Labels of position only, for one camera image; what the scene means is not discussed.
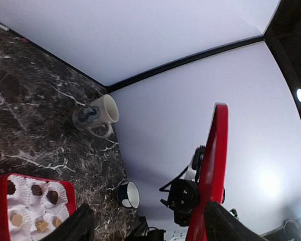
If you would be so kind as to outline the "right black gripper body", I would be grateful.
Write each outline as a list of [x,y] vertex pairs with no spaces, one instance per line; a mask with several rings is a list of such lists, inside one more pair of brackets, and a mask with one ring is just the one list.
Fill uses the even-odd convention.
[[161,199],[161,203],[173,211],[174,223],[179,226],[189,226],[192,212],[200,200],[196,182],[175,178],[161,187],[160,192],[168,193],[168,199]]

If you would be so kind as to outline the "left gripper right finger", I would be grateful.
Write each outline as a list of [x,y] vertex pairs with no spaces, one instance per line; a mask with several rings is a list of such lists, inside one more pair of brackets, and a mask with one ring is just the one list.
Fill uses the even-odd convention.
[[262,241],[265,238],[254,233],[216,201],[208,201],[204,209],[207,240]]

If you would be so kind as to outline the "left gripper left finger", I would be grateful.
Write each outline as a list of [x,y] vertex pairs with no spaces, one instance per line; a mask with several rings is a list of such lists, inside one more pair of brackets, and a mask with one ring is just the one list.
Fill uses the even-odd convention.
[[84,203],[41,241],[94,240],[94,219],[93,210]]

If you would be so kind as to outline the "red box lid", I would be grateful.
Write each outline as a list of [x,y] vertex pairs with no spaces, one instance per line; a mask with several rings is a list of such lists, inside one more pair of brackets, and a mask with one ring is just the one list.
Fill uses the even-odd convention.
[[199,178],[200,201],[194,209],[186,240],[207,240],[204,209],[208,201],[222,203],[228,145],[228,106],[215,104]]

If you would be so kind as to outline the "dark chocolate piece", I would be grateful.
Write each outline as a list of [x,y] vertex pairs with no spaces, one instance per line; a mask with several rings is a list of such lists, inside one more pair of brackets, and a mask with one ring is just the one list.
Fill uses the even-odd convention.
[[7,195],[14,195],[15,191],[16,191],[16,186],[15,186],[14,182],[12,182],[11,180],[8,180]]
[[54,190],[50,190],[47,192],[46,198],[51,204],[56,205],[59,198],[58,192]]
[[43,195],[43,190],[40,185],[38,184],[33,184],[31,186],[31,191],[33,196],[42,196]]

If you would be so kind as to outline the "red box with paper cups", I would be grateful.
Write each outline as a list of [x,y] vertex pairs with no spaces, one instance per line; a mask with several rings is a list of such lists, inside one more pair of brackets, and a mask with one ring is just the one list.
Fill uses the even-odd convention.
[[[11,180],[16,186],[14,195],[7,195],[7,182]],[[43,190],[42,196],[33,196],[31,186],[38,184]],[[58,192],[58,202],[51,204],[47,192]],[[57,217],[64,222],[77,209],[75,188],[68,181],[57,181],[32,177],[17,173],[0,175],[0,240],[41,240],[56,228],[53,219]],[[13,226],[10,217],[13,214],[23,216],[21,227]],[[36,222],[44,220],[49,224],[44,232],[36,229]]]

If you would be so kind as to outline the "tan round chocolate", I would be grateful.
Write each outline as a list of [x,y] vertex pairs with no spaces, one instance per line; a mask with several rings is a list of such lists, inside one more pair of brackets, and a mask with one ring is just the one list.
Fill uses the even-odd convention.
[[63,222],[62,222],[61,219],[59,219],[59,218],[57,218],[57,217],[54,217],[54,219],[53,219],[53,226],[54,226],[55,228],[58,228],[62,223],[63,223]]

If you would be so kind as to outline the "tan crown chocolate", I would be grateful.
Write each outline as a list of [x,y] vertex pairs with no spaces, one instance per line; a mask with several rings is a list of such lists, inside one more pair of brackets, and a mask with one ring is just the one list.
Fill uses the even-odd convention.
[[23,225],[23,216],[20,214],[13,214],[10,217],[10,221],[13,226],[21,227]]

